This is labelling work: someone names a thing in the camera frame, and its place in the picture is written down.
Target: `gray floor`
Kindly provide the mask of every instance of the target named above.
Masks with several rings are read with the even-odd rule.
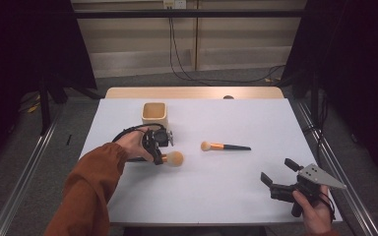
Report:
[[[225,70],[192,72],[193,78],[210,80],[230,80],[234,82],[207,82],[212,86],[270,86],[260,81],[241,83],[264,77],[267,69]],[[279,77],[276,72],[273,78]],[[98,79],[98,93],[105,94],[111,87],[158,87],[158,86],[203,86],[193,81],[183,81],[173,74],[132,76],[124,78]],[[40,235],[45,229],[53,212],[61,200],[61,190],[66,175],[77,161],[87,133],[93,121],[98,102],[67,89],[69,101],[65,105],[51,103],[51,113],[61,110],[60,120],[55,127],[48,147],[40,159],[29,187],[18,206],[7,235]],[[309,95],[302,100],[291,96],[291,88],[283,88],[283,94],[289,98],[301,127],[306,127],[298,109],[298,102],[309,102]],[[324,126],[324,137],[332,147],[352,186],[361,197],[361,201],[370,212],[378,228],[378,168],[373,164],[367,150],[351,139],[351,131],[336,113],[335,107],[329,106],[328,118]],[[13,133],[0,151],[0,211],[10,197],[11,191],[22,175],[30,155],[39,139],[40,114],[21,112]],[[316,142],[311,134],[305,134],[310,148],[315,152]],[[364,235],[352,209],[342,193],[335,192],[337,204],[346,222],[335,224],[342,235]],[[258,235],[257,227],[229,228],[191,228],[184,233],[197,235]],[[113,227],[112,235],[121,235],[122,229]],[[144,228],[145,235],[182,235],[182,228]],[[268,235],[300,235],[302,225],[269,225]]]

